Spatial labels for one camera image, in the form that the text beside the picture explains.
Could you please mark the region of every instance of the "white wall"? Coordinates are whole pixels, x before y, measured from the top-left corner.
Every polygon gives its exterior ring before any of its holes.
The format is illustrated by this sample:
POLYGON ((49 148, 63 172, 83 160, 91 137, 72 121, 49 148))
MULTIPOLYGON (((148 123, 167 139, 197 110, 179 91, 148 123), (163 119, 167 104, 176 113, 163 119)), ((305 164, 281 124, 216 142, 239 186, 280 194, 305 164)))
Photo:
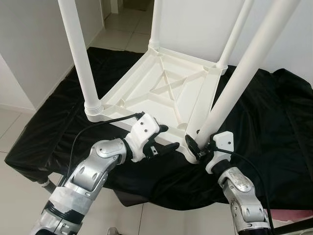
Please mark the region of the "white wall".
POLYGON ((111 0, 101 0, 102 17, 106 19, 111 13, 111 0))
POLYGON ((0 108, 34 112, 35 108, 0 55, 0 108))
MULTIPOLYGON (((100 0, 76 0, 88 45, 103 28, 100 0)), ((57 0, 1 0, 0 54, 35 108, 73 65, 57 0)))
MULTIPOLYGON (((255 0, 247 23, 230 58, 238 64, 272 0, 255 0)), ((161 46, 217 62, 243 0, 163 1, 161 46)), ((313 84, 311 0, 302 0, 261 68, 286 68, 313 84)))
POLYGON ((118 14, 123 8, 123 0, 111 0, 111 12, 118 14))

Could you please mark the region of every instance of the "black cloth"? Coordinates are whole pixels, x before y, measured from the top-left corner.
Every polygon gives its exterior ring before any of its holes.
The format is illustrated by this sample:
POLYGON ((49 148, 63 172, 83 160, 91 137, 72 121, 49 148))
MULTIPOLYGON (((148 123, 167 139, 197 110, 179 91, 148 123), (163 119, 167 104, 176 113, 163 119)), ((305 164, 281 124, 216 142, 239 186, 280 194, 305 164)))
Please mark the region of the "black cloth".
MULTIPOLYGON (((142 56, 93 47, 88 55, 99 98, 142 56)), ((221 77, 215 101, 234 70, 230 66, 221 77)), ((89 125, 73 69, 25 127, 5 161, 32 181, 52 172, 65 175, 73 140, 89 125)), ((272 209, 313 209, 313 91, 308 82, 285 69, 258 70, 220 128, 226 130, 234 133, 235 151, 260 170, 272 209)), ((76 145, 74 164, 89 154, 96 141, 126 134, 110 124, 90 129, 76 145)), ((253 181, 263 201, 264 191, 253 169, 235 157, 231 163, 253 181)), ((175 210, 226 202, 214 176, 202 165, 188 163, 179 152, 119 165, 105 187, 175 210)))

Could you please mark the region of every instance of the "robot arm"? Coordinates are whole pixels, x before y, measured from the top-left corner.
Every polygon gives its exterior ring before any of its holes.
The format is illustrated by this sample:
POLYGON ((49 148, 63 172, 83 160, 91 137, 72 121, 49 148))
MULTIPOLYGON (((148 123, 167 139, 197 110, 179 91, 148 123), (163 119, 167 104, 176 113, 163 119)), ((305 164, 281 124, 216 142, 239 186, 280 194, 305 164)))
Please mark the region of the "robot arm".
MULTIPOLYGON (((139 162, 146 156, 157 155, 154 138, 167 129, 145 114, 125 139, 95 143, 89 156, 78 164, 64 186, 57 187, 52 193, 30 234, 76 235, 109 172, 116 165, 123 164, 126 158, 139 162)), ((178 146, 174 143, 166 147, 173 151, 178 146)))
POLYGON ((234 151, 233 134, 226 131, 213 135, 203 150, 200 150, 197 143, 188 135, 186 142, 197 160, 205 165, 205 170, 217 177, 218 184, 230 204, 238 234, 271 234, 267 212, 255 196, 253 183, 237 167, 230 165, 230 154, 216 151, 216 149, 234 151))

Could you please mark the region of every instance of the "wall baseboard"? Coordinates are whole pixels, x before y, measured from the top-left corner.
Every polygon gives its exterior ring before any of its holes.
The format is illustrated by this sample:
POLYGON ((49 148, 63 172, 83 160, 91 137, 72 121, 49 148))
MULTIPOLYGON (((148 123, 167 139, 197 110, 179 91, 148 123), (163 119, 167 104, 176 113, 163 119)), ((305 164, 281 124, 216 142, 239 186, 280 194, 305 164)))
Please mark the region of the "wall baseboard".
MULTIPOLYGON (((87 44, 86 49, 90 47, 90 45, 94 42, 96 37, 99 35, 99 33, 102 31, 104 27, 102 27, 95 36, 91 39, 90 43, 87 44)), ((48 92, 48 94, 44 97, 44 99, 37 105, 36 111, 40 109, 40 107, 45 103, 45 101, 49 98, 49 96, 54 92, 54 90, 58 87, 58 85, 66 78, 66 76, 69 74, 69 72, 74 68, 74 62, 70 65, 70 67, 62 74, 60 79, 54 84, 54 86, 51 88, 51 90, 48 92)))
POLYGON ((54 84, 48 94, 43 98, 43 100, 35 107, 36 111, 40 109, 40 107, 45 103, 45 101, 49 98, 49 96, 54 92, 54 90, 58 87, 58 85, 66 78, 69 72, 73 69, 74 62, 72 62, 71 66, 62 74, 59 80, 54 84))
POLYGON ((28 109, 28 108, 24 108, 24 107, 12 106, 12 105, 7 105, 7 104, 0 104, 0 109, 7 109, 7 110, 16 111, 16 112, 25 113, 25 114, 35 114, 36 113, 35 109, 28 109))

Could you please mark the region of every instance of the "tile floor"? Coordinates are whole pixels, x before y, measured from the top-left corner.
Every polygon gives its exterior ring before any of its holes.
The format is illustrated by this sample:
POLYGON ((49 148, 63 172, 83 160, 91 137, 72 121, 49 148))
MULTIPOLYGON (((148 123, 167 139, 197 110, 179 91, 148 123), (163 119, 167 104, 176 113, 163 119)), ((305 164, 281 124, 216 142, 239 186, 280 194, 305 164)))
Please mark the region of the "tile floor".
POLYGON ((123 9, 120 14, 110 14, 91 47, 128 50, 145 53, 152 25, 153 2, 147 11, 123 9))
MULTIPOLYGON (((106 29, 91 44, 113 50, 145 52, 152 24, 153 4, 146 12, 124 9, 105 20, 106 29)), ((1 234, 28 234, 49 193, 4 163, 4 158, 31 115, 0 109, 1 234)), ((60 175, 50 179, 57 183, 60 175)), ((79 234, 105 235, 117 227, 124 235, 235 235, 229 206, 213 204, 191 211, 173 211, 150 203, 124 207, 110 189, 102 189, 79 234)))

